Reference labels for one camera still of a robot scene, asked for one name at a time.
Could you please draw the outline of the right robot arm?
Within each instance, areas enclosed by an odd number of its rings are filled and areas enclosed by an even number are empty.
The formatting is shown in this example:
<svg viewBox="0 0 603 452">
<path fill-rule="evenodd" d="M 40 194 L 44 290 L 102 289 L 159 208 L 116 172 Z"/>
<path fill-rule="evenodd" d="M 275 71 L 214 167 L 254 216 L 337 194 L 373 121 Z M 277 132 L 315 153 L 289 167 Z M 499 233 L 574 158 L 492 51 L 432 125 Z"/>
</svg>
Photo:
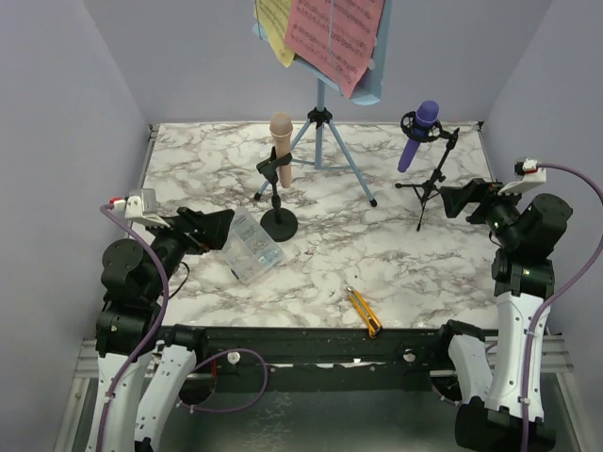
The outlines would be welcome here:
<svg viewBox="0 0 603 452">
<path fill-rule="evenodd" d="M 484 333 L 463 322 L 443 325 L 433 346 L 435 361 L 455 368 L 461 388 L 455 441 L 472 451 L 550 451 L 557 434 L 545 424 L 540 393 L 549 314 L 544 304 L 555 285 L 549 256 L 573 210 L 544 193 L 519 211 L 520 195 L 481 178 L 463 187 L 443 186 L 440 195 L 448 218 L 475 204 L 467 222 L 487 225 L 498 242 L 491 268 L 498 320 L 495 364 L 488 363 Z"/>
</svg>

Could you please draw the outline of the black round-base mic stand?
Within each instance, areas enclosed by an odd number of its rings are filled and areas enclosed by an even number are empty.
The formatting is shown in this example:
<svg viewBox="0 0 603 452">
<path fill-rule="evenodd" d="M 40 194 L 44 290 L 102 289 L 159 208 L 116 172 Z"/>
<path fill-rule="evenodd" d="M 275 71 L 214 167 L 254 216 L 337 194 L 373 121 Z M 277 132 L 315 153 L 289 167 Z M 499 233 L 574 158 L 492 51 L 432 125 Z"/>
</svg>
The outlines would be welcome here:
<svg viewBox="0 0 603 452">
<path fill-rule="evenodd" d="M 266 179 L 266 186 L 272 187 L 271 209 L 261 217 L 260 225 L 268 235 L 278 243 L 291 239 L 298 231 L 298 220 L 293 212 L 282 206 L 278 193 L 278 170 L 292 161 L 290 153 L 278 157 L 276 148 L 272 147 L 270 157 L 259 162 L 256 169 Z"/>
</svg>

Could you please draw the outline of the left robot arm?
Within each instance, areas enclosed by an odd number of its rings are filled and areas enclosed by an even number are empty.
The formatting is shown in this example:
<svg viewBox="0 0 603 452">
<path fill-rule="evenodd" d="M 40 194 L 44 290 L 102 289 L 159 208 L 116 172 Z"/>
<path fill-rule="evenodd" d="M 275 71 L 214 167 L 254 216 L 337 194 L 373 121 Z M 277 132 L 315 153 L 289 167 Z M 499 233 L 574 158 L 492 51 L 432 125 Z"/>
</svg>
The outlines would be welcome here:
<svg viewBox="0 0 603 452">
<path fill-rule="evenodd" d="M 117 199 L 100 208 L 125 236 L 102 256 L 106 293 L 96 320 L 98 392 L 89 451 L 135 450 L 144 375 L 167 311 L 170 278 L 186 255 L 221 250 L 235 216 L 232 209 L 205 214 L 180 207 L 148 227 L 154 239 L 147 242 L 130 219 L 116 216 L 125 206 L 124 199 Z"/>
</svg>

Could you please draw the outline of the beige microphone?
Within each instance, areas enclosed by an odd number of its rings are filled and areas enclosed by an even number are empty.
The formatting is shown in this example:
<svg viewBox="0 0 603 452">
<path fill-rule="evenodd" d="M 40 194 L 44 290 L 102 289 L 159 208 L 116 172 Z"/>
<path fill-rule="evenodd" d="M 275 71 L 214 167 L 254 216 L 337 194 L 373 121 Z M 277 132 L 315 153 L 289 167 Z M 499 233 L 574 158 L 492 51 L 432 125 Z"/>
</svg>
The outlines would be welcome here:
<svg viewBox="0 0 603 452">
<path fill-rule="evenodd" d="M 291 134 L 293 124 L 285 112 L 277 112 L 270 118 L 269 130 L 273 138 L 277 157 L 283 157 L 291 152 Z M 279 179 L 283 188 L 290 188 L 292 183 L 291 165 L 282 165 L 279 168 Z"/>
</svg>

